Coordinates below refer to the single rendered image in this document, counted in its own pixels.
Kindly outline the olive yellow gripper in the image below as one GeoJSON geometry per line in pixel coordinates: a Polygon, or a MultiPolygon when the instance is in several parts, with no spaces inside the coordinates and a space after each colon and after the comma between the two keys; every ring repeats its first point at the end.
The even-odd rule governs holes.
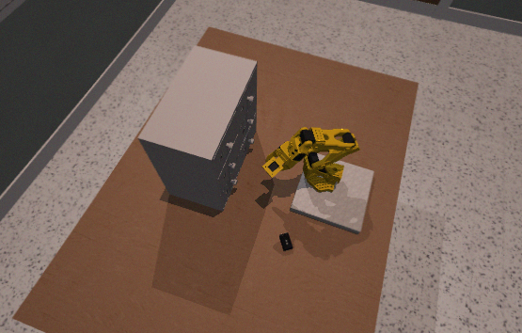
{"type": "Polygon", "coordinates": [[[267,163],[264,164],[262,168],[269,174],[271,178],[278,174],[279,171],[291,169],[298,163],[296,161],[291,161],[289,156],[289,143],[290,141],[286,141],[280,147],[278,147],[276,151],[273,151],[267,156],[265,160],[267,163]],[[275,157],[277,157],[277,159],[275,157]]]}

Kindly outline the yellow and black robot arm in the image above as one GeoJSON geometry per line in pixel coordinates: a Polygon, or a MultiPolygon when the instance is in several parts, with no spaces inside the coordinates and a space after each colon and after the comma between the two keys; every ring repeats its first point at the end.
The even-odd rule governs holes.
{"type": "Polygon", "coordinates": [[[289,143],[291,161],[300,162],[304,159],[305,179],[317,192],[333,192],[343,167],[335,162],[356,151],[360,151],[360,148],[355,135],[348,129],[322,130],[303,127],[292,136],[289,143]],[[336,139],[337,136],[342,138],[336,139]],[[329,153],[319,161],[319,152],[329,153]]]}

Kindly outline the dark grey chest of drawers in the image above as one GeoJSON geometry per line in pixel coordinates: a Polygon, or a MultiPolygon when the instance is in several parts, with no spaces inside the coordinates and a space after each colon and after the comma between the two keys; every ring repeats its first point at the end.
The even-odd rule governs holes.
{"type": "Polygon", "coordinates": [[[224,211],[214,155],[257,61],[194,46],[140,133],[169,195],[224,211]]]}

